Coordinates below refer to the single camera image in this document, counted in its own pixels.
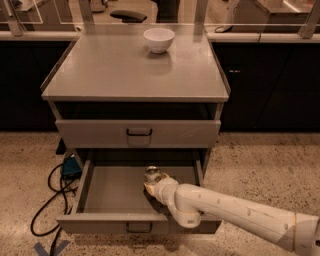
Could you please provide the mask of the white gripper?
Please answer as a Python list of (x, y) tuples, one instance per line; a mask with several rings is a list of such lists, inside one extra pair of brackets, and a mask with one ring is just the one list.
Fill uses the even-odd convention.
[(167, 173), (160, 174), (158, 181), (157, 184), (145, 182), (145, 190), (163, 205), (173, 205), (175, 191), (179, 183), (173, 178), (170, 178)]

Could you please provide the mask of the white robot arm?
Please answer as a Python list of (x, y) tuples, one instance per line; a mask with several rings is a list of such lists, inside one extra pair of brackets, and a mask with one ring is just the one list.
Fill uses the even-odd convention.
[(158, 169), (145, 173), (144, 187), (184, 228), (195, 228), (203, 213), (216, 216), (297, 256), (320, 256), (320, 218), (295, 213), (191, 184), (180, 184)]

